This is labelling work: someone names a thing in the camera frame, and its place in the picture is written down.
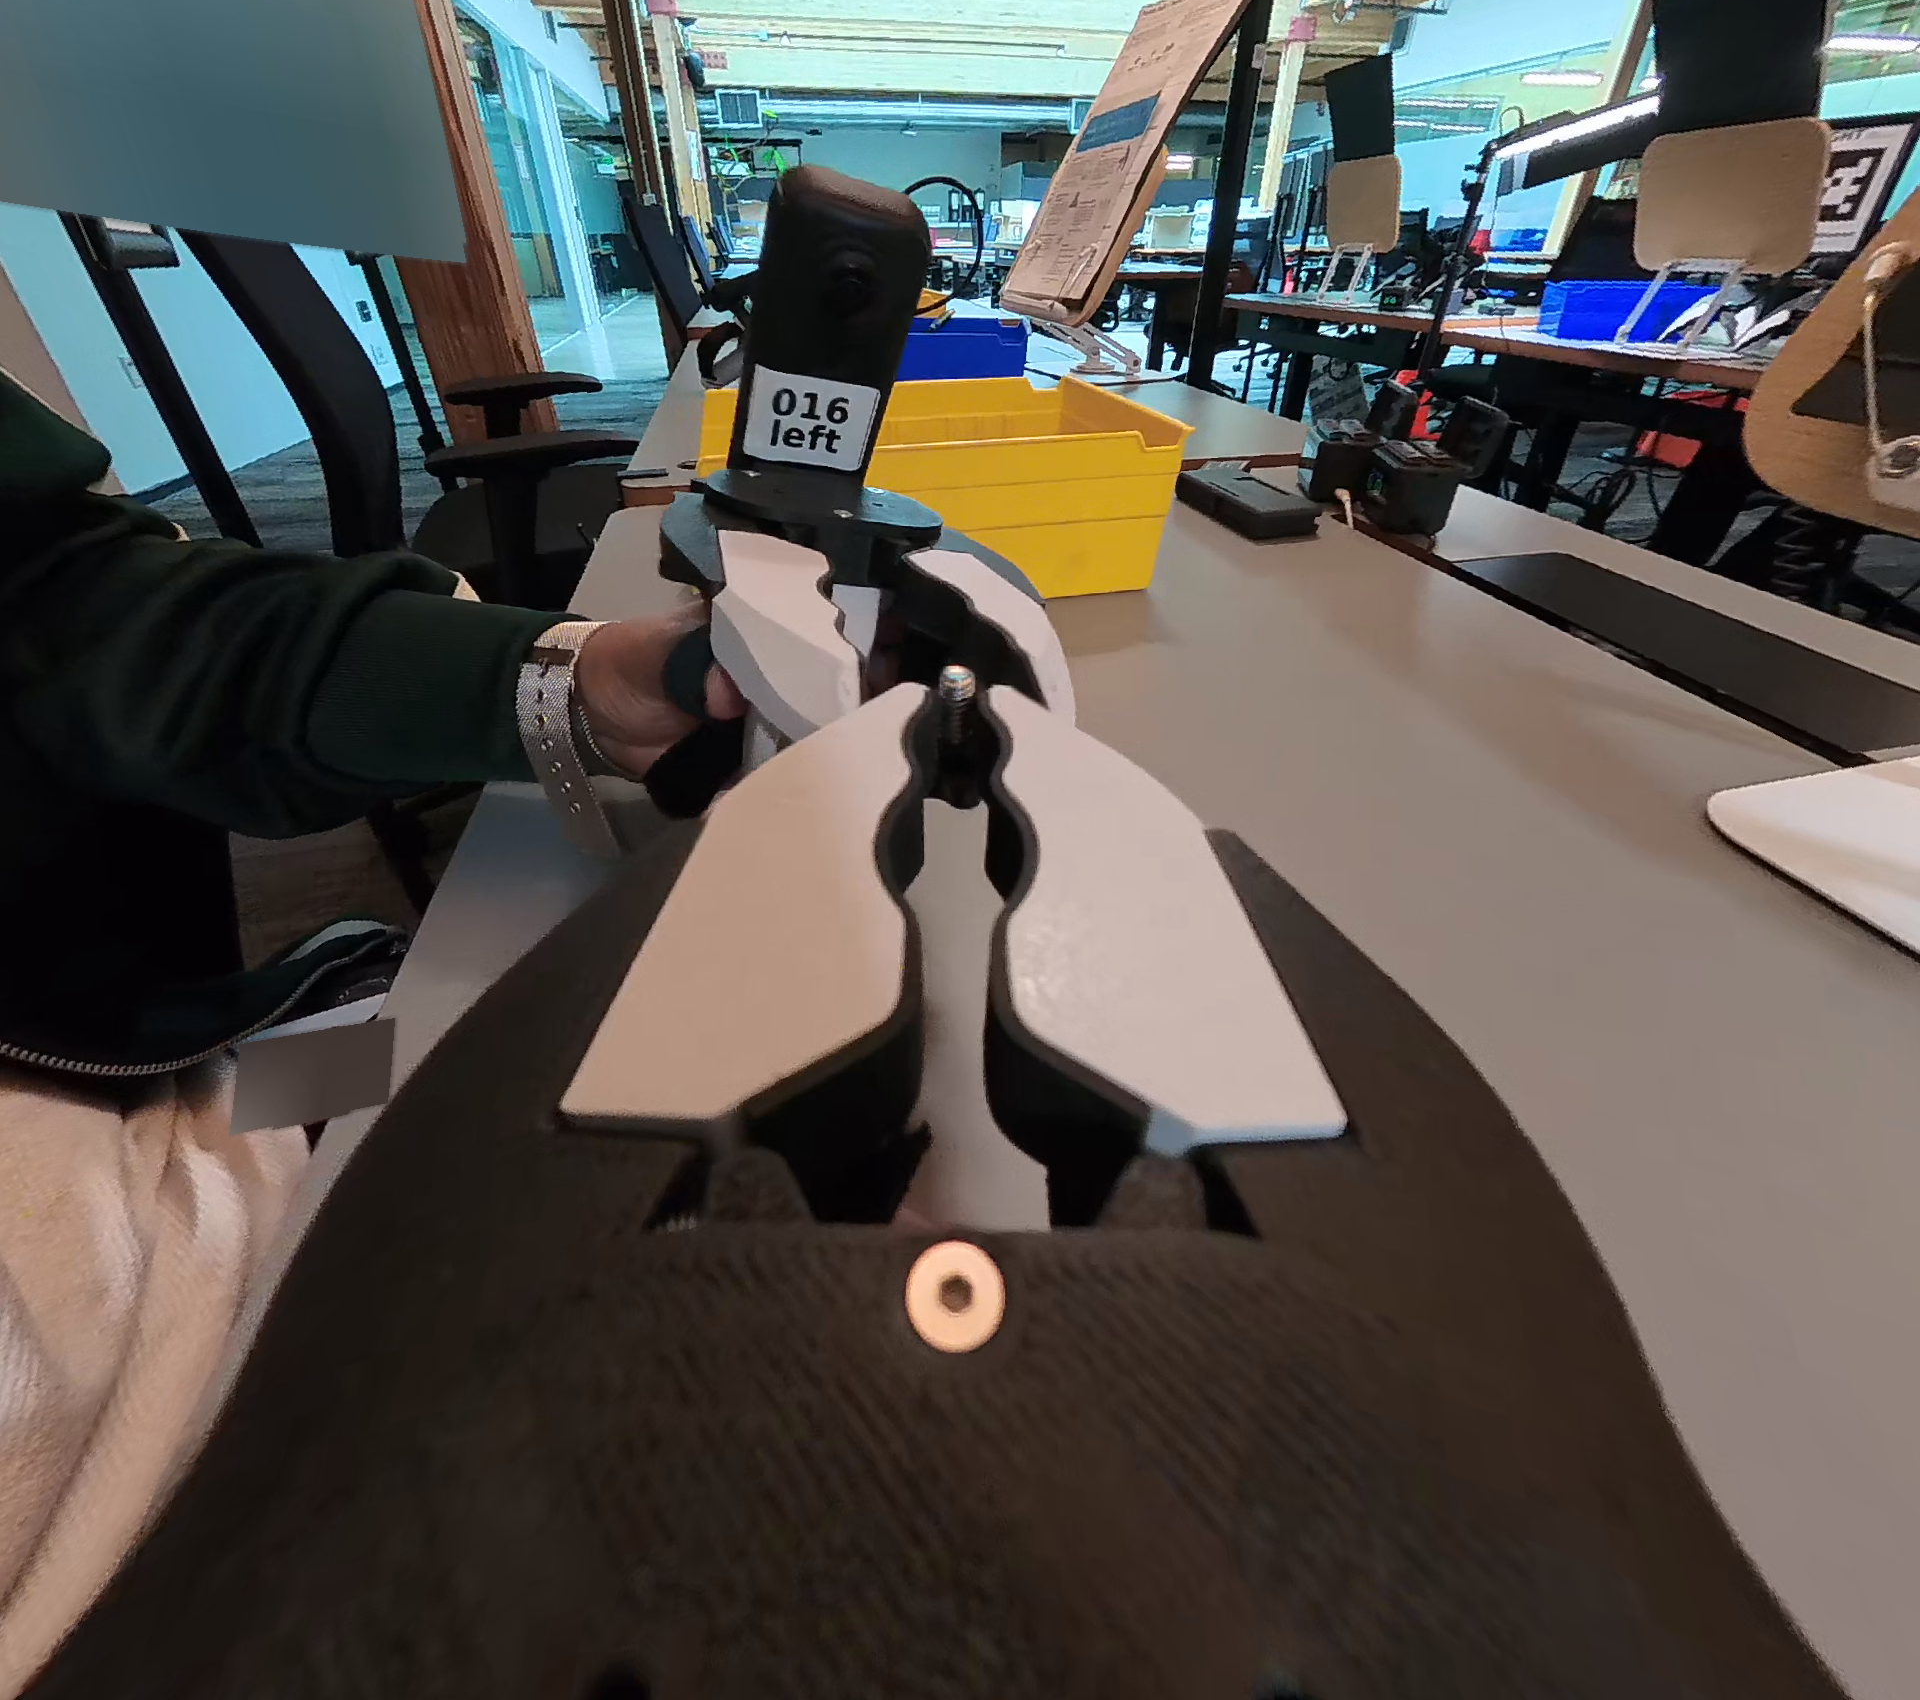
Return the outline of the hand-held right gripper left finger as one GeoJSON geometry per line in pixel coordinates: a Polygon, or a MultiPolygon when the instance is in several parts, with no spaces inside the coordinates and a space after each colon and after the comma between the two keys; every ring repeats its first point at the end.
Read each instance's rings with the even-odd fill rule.
{"type": "Polygon", "coordinates": [[[710,811],[559,1109],[721,1144],[873,1144],[920,1091],[924,857],[895,684],[776,752],[710,811]]]}

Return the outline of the black knob screw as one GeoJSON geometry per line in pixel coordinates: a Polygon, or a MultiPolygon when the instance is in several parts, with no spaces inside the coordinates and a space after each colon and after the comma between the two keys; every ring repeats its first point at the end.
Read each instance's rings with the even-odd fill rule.
{"type": "Polygon", "coordinates": [[[930,796],[960,811],[981,807],[997,758],[989,723],[989,690],[974,668],[949,661],[930,693],[932,781],[930,796]]]}

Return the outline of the yellow plastic bin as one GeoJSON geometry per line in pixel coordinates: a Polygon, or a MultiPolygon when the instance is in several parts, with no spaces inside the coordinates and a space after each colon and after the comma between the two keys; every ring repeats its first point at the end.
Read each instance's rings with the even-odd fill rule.
{"type": "Polygon", "coordinates": [[[735,390],[710,390],[694,490],[721,531],[824,549],[847,582],[886,582],[871,553],[966,537],[1043,600],[1140,591],[1154,577],[1190,424],[1116,390],[1023,377],[905,382],[852,488],[843,475],[728,474],[735,390]]]}

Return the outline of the person's left forearm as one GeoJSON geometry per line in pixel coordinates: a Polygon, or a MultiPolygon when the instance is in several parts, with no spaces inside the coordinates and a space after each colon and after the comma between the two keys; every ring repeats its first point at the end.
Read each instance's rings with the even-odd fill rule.
{"type": "Polygon", "coordinates": [[[526,779],[517,672],[559,611],[413,553],[182,540],[6,379],[6,899],[52,899],[114,807],[288,837],[440,781],[526,779]]]}

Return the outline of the grey desk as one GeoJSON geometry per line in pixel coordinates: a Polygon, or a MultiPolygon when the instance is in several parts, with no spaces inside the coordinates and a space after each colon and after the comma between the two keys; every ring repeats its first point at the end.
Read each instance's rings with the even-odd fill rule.
{"type": "Polygon", "coordinates": [[[922,807],[873,1144],[559,1103],[704,825],[481,798],[297,1266],[325,1410],[659,1696],[1915,1696],[1915,957],[1730,847],[1778,734],[1330,525],[1049,608],[1347,1132],[996,1117],[994,811],[922,807]]]}

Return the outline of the marker sign on far desk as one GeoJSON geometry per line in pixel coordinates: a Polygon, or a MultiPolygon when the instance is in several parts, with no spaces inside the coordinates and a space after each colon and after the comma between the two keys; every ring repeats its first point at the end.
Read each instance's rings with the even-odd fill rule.
{"type": "Polygon", "coordinates": [[[1847,267],[1915,188],[1917,114],[1836,120],[1808,264],[1847,267]]]}

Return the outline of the person's left hand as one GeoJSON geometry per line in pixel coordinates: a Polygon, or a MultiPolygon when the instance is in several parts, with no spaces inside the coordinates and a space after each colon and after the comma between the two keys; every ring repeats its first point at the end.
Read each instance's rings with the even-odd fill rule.
{"type": "Polygon", "coordinates": [[[666,662],[710,609],[687,603],[678,611],[597,624],[572,661],[572,701],[594,752],[621,777],[644,777],[702,721],[727,723],[748,715],[734,677],[716,662],[704,672],[700,715],[685,711],[666,688],[666,662]]]}

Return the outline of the blue plastic bin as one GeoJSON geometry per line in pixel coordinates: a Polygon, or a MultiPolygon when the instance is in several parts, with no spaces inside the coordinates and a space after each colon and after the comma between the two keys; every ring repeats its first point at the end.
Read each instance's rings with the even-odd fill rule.
{"type": "Polygon", "coordinates": [[[1543,286],[1537,333],[1562,343],[1617,344],[1630,321],[1632,344],[1670,343],[1695,321],[1716,290],[1705,280],[1562,280],[1543,286]]]}
{"type": "Polygon", "coordinates": [[[917,316],[898,361],[900,384],[1023,379],[1030,326],[996,314],[917,316]]]}

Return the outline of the silver mesh wristwatch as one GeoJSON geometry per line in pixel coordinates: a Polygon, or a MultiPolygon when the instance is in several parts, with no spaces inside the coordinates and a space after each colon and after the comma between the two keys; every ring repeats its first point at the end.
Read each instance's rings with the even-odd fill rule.
{"type": "Polygon", "coordinates": [[[572,617],[540,634],[517,668],[515,719],[523,752],[568,845],[610,859],[623,845],[593,784],[608,763],[576,695],[577,658],[599,628],[572,617]]]}

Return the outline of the flat black device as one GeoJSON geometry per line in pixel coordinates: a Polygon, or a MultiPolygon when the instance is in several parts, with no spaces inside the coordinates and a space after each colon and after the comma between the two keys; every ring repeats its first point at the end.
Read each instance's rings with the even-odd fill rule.
{"type": "Polygon", "coordinates": [[[1319,535],[1320,508],[1304,494],[1274,486],[1255,468],[1205,463],[1179,472],[1174,498],[1251,542],[1292,542],[1319,535]]]}

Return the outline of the brown board on white stand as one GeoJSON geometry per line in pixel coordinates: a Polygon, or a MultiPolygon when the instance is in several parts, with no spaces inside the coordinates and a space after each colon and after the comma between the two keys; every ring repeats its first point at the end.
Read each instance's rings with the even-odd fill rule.
{"type": "Polygon", "coordinates": [[[1006,277],[1000,308],[1085,328],[1165,175],[1165,143],[1255,0],[1143,7],[1006,277]]]}

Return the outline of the black steel pole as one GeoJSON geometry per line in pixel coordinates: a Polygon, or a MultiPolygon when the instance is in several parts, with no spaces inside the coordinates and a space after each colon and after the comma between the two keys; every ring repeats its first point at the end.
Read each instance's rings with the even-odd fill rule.
{"type": "Polygon", "coordinates": [[[1245,160],[1255,134],[1255,110],[1270,27],[1272,0],[1251,0],[1236,30],[1236,64],[1228,84],[1224,138],[1216,163],[1210,246],[1187,343],[1184,382],[1197,390],[1213,388],[1216,336],[1227,311],[1227,280],[1233,264],[1236,223],[1242,199],[1245,160]]]}

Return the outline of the black office chair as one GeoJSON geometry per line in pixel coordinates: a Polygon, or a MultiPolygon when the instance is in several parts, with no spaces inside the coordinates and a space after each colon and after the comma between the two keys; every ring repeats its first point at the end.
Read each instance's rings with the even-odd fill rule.
{"type": "Polygon", "coordinates": [[[491,605],[564,608],[599,528],[621,502],[636,437],[531,430],[526,411],[599,390],[587,375],[504,375],[450,388],[483,415],[483,437],[427,434],[426,468],[443,486],[418,531],[403,528],[399,434],[361,343],[291,246],[188,231],[188,251],[245,326],[291,396],[318,452],[337,556],[418,552],[491,605]]]}

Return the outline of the black and beige panel board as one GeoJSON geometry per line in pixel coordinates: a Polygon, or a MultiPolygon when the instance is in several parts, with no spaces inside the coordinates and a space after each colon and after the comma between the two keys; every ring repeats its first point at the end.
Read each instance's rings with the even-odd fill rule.
{"type": "Polygon", "coordinates": [[[1642,156],[1637,264],[1781,274],[1814,248],[1833,150],[1821,120],[1836,0],[1657,0],[1664,78],[1642,156]]]}
{"type": "Polygon", "coordinates": [[[1325,296],[1354,301],[1369,264],[1398,246],[1403,167],[1393,127],[1393,61],[1369,56],[1325,75],[1333,152],[1322,209],[1330,246],[1325,296]]]}

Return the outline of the wooden support post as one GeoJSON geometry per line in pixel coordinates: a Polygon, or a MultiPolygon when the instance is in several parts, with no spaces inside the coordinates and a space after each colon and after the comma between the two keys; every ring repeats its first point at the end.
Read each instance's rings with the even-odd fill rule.
{"type": "Polygon", "coordinates": [[[454,4],[416,0],[416,7],[466,248],[460,263],[400,257],[399,277],[435,386],[450,393],[468,382],[535,375],[541,370],[541,358],[454,4]]]}

